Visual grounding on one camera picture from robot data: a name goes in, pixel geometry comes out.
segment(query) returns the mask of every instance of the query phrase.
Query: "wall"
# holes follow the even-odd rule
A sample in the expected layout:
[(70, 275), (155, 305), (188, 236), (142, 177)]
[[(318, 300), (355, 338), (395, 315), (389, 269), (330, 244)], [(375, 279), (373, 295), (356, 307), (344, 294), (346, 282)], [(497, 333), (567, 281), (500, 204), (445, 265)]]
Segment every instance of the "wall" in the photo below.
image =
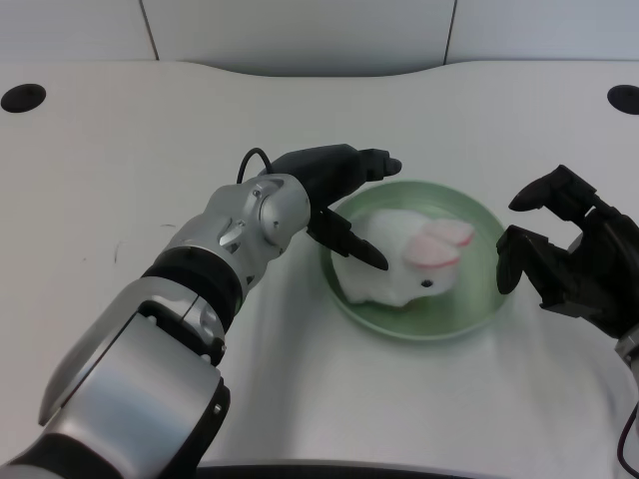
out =
[(0, 61), (185, 60), (389, 75), (485, 59), (639, 60), (637, 0), (0, 0)]
[(454, 0), (145, 0), (161, 60), (256, 75), (359, 76), (443, 63)]
[(448, 63), (639, 60), (637, 0), (458, 0)]
[(0, 61), (154, 58), (138, 0), (0, 0)]

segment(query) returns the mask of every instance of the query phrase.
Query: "desk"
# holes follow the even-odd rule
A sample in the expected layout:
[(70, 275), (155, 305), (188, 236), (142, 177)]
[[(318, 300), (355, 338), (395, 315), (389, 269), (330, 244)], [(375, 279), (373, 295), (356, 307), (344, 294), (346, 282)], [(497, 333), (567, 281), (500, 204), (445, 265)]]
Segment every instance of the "desk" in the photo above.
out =
[[(608, 90), (639, 64), (468, 63), (361, 79), (260, 78), (185, 63), (0, 65), (0, 459), (35, 439), (57, 362), (253, 146), (390, 150), (402, 179), (462, 190), (505, 225), (568, 246), (577, 230), (512, 197), (559, 163), (639, 219), (639, 117)], [(259, 168), (253, 165), (253, 173)], [(390, 340), (343, 317), (298, 235), (252, 292), (221, 364), (231, 411), (207, 462), (329, 459), (516, 479), (617, 477), (636, 400), (614, 341), (537, 307), (447, 342)]]

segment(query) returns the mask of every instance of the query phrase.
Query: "plate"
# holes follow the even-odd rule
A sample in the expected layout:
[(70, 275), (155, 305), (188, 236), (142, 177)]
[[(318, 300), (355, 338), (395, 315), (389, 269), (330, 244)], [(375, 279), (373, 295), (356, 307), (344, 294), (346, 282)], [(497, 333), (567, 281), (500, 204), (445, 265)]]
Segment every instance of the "plate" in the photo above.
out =
[(346, 219), (381, 209), (414, 210), (430, 218), (462, 220), (475, 228), (472, 243), (461, 254), (455, 287), (422, 297), (404, 307), (374, 302), (351, 304), (343, 295), (330, 251), (320, 251), (322, 272), (330, 293), (347, 316), (375, 331), (403, 339), (443, 339), (485, 324), (503, 305), (497, 290), (496, 243), (504, 228), (481, 203), (452, 188), (425, 182), (394, 182), (365, 190), (336, 209)]

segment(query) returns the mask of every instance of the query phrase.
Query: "plush toy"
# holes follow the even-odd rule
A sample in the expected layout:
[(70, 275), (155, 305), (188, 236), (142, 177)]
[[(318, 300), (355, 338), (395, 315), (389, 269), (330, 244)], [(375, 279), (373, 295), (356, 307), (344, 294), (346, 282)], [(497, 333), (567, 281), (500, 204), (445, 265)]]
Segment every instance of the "plush toy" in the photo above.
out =
[(353, 303), (404, 306), (448, 291), (457, 278), (460, 249), (474, 233), (468, 223), (407, 210), (378, 210), (350, 221), (352, 231), (388, 260), (388, 270), (382, 271), (352, 256), (331, 254), (341, 290)]

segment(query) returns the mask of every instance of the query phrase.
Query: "rabbit ear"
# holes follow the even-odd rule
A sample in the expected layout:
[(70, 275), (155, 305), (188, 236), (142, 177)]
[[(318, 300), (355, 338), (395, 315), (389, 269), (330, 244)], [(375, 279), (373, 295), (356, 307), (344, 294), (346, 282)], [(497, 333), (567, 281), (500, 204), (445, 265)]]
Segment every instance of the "rabbit ear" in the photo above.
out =
[(459, 261), (459, 251), (422, 230), (408, 240), (402, 258), (417, 267), (444, 267)]
[(468, 223), (445, 219), (430, 222), (423, 231), (456, 246), (468, 246), (475, 233)]

